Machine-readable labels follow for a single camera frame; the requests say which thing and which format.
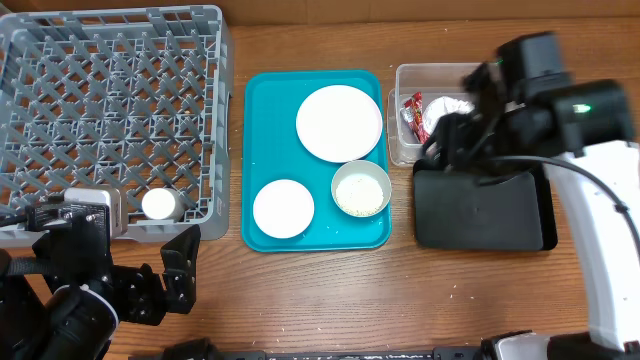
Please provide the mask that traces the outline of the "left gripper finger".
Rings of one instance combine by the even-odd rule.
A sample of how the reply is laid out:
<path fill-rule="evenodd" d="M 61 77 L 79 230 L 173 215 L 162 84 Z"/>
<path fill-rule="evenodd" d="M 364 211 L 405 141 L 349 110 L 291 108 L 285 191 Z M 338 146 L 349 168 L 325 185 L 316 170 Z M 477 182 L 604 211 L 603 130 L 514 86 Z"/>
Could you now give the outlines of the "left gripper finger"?
<path fill-rule="evenodd" d="M 167 242 L 160 251 L 165 271 L 162 274 L 167 311 L 188 314 L 196 302 L 196 261 L 201 239 L 193 225 Z"/>
<path fill-rule="evenodd" d="M 28 206 L 26 230 L 44 232 L 32 246 L 37 257 L 65 273 L 101 273 L 110 267 L 110 210 L 78 202 Z"/>

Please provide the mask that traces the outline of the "white wrapper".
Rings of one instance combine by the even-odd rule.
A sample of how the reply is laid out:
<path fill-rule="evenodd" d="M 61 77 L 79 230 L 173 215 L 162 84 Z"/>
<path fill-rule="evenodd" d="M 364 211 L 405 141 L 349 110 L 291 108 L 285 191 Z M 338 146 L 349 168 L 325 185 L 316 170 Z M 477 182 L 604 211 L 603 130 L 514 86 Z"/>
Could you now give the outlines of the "white wrapper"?
<path fill-rule="evenodd" d="M 466 100 L 442 96 L 431 101 L 423 111 L 423 128 L 432 135 L 439 119 L 452 113 L 467 114 L 474 110 L 474 105 Z"/>

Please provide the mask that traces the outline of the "white cup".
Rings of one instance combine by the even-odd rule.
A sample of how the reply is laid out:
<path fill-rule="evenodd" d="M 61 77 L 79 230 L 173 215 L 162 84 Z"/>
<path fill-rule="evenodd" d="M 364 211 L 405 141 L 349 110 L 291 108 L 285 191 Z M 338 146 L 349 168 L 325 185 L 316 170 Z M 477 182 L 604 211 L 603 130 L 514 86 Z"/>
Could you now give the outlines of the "white cup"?
<path fill-rule="evenodd" d="M 144 215 L 151 220 L 179 221 L 185 212 L 179 193 L 170 188 L 149 190 L 142 198 L 141 208 Z"/>

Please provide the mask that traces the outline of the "red snack wrapper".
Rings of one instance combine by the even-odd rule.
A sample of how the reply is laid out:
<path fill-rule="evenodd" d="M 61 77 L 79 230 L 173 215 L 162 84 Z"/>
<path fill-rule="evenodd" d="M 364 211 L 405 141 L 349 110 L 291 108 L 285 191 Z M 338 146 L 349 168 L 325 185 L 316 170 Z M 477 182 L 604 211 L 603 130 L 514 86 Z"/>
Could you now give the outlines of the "red snack wrapper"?
<path fill-rule="evenodd" d="M 417 140 L 424 144 L 430 138 L 425 117 L 423 115 L 423 96 L 421 92 L 414 93 L 402 105 L 401 116 L 409 125 Z"/>

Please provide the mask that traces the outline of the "grey bowl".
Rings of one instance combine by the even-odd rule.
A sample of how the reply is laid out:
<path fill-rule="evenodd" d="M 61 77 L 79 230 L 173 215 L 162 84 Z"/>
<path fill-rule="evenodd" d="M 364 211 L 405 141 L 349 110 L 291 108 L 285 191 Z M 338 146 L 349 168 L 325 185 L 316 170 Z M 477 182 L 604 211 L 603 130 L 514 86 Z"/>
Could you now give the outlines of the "grey bowl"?
<path fill-rule="evenodd" d="M 371 177 L 373 177 L 374 179 L 376 179 L 384 192 L 385 195 L 385 202 L 383 204 L 383 207 L 374 215 L 380 213 L 382 210 L 384 210 L 387 205 L 390 202 L 391 199 L 391 194 L 392 194 L 392 186 L 391 186 L 391 180 L 387 174 L 387 172 L 380 167 L 379 165 L 377 165 L 374 162 L 371 161 L 366 161 L 366 160 L 355 160 L 355 161 L 351 161 L 348 163 L 345 163 L 344 165 L 342 165 L 334 174 L 334 177 L 332 179 L 331 182 L 331 194 L 333 197 L 333 200 L 335 202 L 335 204 L 338 206 L 336 200 L 335 200 L 335 191 L 336 191 L 336 187 L 339 184 L 339 182 L 341 180 L 343 180 L 345 177 L 352 175 L 352 174 L 366 174 L 369 175 Z"/>

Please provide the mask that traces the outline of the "pile of rice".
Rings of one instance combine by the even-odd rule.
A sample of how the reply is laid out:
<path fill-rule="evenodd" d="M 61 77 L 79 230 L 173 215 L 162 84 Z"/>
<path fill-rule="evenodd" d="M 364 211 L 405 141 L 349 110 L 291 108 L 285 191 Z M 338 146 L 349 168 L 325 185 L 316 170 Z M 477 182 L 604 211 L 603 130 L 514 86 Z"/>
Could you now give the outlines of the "pile of rice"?
<path fill-rule="evenodd" d="M 385 202 L 380 183 L 366 174 L 352 174 L 339 182 L 335 191 L 338 206 L 347 214 L 368 217 L 377 213 Z"/>

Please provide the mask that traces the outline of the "pink bowl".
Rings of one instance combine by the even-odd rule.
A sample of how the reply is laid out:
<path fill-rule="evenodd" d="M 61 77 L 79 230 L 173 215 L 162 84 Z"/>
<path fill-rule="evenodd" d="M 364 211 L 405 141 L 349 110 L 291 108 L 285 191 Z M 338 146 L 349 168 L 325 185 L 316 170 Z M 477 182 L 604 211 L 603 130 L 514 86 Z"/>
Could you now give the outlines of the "pink bowl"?
<path fill-rule="evenodd" d="M 315 204 L 310 191 L 301 183 L 275 180 L 265 185 L 253 203 L 258 228 L 276 239 L 289 239 L 303 233 L 311 224 Z"/>

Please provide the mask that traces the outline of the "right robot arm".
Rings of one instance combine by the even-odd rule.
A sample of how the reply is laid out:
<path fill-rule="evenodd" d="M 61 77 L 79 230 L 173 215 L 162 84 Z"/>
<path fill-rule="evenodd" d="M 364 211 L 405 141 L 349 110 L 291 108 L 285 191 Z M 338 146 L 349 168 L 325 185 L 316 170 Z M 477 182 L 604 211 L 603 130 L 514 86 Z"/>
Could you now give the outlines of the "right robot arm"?
<path fill-rule="evenodd" d="M 554 34 L 500 46 L 462 82 L 467 114 L 439 119 L 413 167 L 416 237 L 426 247 L 541 251 L 566 213 L 588 302 L 583 333 L 485 339 L 480 359 L 639 355 L 639 146 L 625 91 L 575 83 Z"/>

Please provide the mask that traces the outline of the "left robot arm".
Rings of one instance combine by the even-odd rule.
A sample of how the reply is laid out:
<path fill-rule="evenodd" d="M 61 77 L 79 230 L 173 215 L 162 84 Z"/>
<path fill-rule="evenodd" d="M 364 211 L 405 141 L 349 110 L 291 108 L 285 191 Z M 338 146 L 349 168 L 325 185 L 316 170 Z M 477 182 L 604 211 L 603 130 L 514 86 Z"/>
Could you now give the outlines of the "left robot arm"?
<path fill-rule="evenodd" d="M 156 274 L 147 264 L 114 264 L 106 205 L 41 203 L 1 224 L 41 235 L 31 257 L 1 253 L 4 359 L 101 359 L 121 323 L 157 326 L 196 301 L 198 226 L 161 248 Z"/>

